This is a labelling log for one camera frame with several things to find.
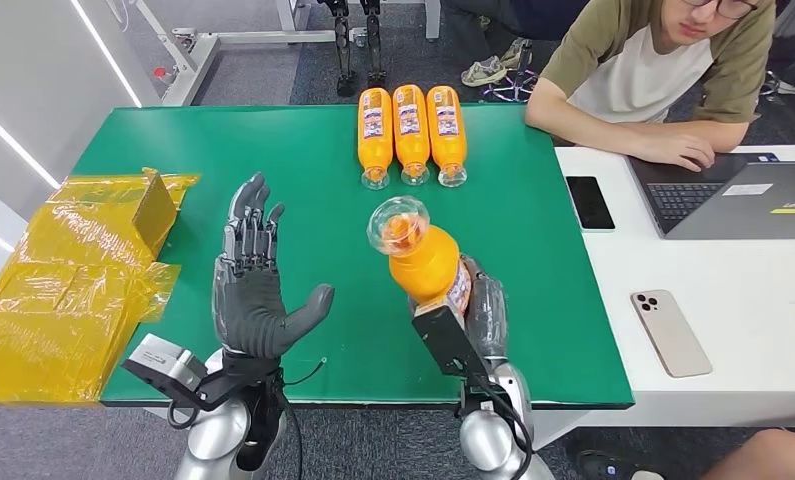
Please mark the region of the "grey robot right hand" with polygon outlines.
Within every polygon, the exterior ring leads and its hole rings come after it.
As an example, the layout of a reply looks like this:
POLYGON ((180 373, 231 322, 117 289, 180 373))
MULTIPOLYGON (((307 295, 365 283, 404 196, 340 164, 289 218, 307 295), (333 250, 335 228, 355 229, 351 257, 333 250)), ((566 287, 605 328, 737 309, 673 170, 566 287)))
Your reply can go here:
POLYGON ((508 360, 508 318, 505 292, 500 281, 466 254, 461 260, 471 277, 466 310, 467 336, 478 355, 495 368, 508 360))

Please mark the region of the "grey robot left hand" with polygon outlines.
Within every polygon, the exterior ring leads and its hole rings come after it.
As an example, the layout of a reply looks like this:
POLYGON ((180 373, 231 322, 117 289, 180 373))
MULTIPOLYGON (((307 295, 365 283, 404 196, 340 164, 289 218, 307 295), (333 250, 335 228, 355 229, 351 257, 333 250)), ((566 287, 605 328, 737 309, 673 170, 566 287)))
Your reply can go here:
POLYGON ((289 311, 278 268, 278 224, 283 203, 265 208, 270 187, 257 172, 233 195, 215 259, 212 318, 225 351, 277 360, 329 314, 335 289, 320 284, 289 311))

